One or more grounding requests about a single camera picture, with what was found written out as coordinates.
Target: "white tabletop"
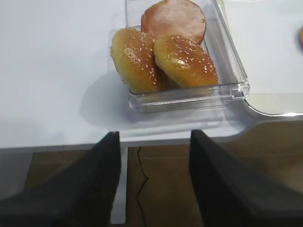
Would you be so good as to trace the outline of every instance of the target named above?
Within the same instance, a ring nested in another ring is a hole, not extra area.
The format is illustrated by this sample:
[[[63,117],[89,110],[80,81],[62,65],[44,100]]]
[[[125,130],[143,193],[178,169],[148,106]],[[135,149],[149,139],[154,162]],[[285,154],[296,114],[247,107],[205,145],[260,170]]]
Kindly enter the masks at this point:
[[[124,0],[0,0],[0,148],[83,148],[115,130],[125,146],[185,143],[192,128],[245,128],[229,108],[132,111],[109,57],[124,26]]]
[[[303,112],[302,0],[224,0],[250,82],[248,102],[268,114]]]

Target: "sesame seed bun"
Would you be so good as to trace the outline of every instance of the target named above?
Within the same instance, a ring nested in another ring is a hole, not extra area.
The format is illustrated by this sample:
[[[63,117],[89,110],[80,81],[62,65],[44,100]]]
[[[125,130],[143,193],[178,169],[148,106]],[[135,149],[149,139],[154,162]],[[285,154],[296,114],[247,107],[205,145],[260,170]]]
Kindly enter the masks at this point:
[[[153,49],[157,65],[181,87],[218,84],[216,68],[209,55],[190,39],[162,36]]]
[[[123,28],[112,39],[110,53],[116,70],[133,93],[168,89],[168,77],[155,63],[153,45],[145,33],[134,28]]]
[[[301,30],[299,32],[299,38],[300,38],[301,45],[303,46],[303,26],[301,27]]]

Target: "plastic tray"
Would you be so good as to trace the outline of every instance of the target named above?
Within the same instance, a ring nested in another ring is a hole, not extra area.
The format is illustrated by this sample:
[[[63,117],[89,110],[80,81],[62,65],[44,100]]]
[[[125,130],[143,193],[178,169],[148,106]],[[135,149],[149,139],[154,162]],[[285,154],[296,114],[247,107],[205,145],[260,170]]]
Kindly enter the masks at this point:
[[[141,15],[158,0],[125,0],[126,27],[140,29]],[[215,0],[196,0],[206,17],[202,47],[216,66],[218,85],[133,94],[129,105],[141,113],[189,108],[212,108],[243,99],[249,93],[247,75],[232,43],[231,36]]]

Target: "hamburger bun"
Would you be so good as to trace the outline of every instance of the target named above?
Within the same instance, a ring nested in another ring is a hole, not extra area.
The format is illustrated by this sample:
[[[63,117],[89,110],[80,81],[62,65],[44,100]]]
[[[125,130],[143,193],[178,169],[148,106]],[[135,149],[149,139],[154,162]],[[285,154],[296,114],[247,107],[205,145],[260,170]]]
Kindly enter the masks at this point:
[[[201,8],[190,0],[163,0],[141,16],[141,30],[153,40],[161,35],[181,35],[200,45],[206,21]]]
[[[299,39],[300,39],[301,45],[303,47],[303,26],[301,27],[301,30],[299,32]]]
[[[133,93],[168,89],[168,77],[155,63],[153,45],[151,38],[134,28],[123,28],[112,39],[110,53],[115,68]]]
[[[209,55],[190,39],[179,35],[162,36],[153,49],[157,65],[180,87],[218,84],[218,76]]]

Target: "black cable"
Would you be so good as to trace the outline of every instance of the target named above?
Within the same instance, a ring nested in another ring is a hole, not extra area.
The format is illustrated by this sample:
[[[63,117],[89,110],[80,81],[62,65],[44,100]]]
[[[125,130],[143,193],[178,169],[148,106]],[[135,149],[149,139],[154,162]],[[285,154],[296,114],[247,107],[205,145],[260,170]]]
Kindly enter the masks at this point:
[[[141,168],[142,174],[143,174],[143,176],[144,176],[144,178],[145,178],[145,181],[144,181],[143,184],[141,185],[141,188],[139,189],[139,191],[138,191],[138,193],[137,193],[137,195],[136,195],[136,201],[137,201],[137,204],[138,204],[138,206],[139,206],[139,208],[140,208],[140,211],[141,211],[143,226],[144,226],[144,227],[147,227],[146,221],[145,221],[145,216],[144,216],[144,211],[143,211],[142,206],[141,206],[141,204],[140,204],[140,202],[139,202],[138,196],[139,196],[140,192],[142,191],[142,188],[144,187],[145,183],[148,181],[149,177],[147,177],[147,176],[145,175],[144,171],[143,171],[142,163],[141,163],[140,156],[139,156],[140,150],[141,150],[141,147],[139,147],[139,149],[138,149],[137,156],[138,156],[138,159],[139,159],[140,168]]]

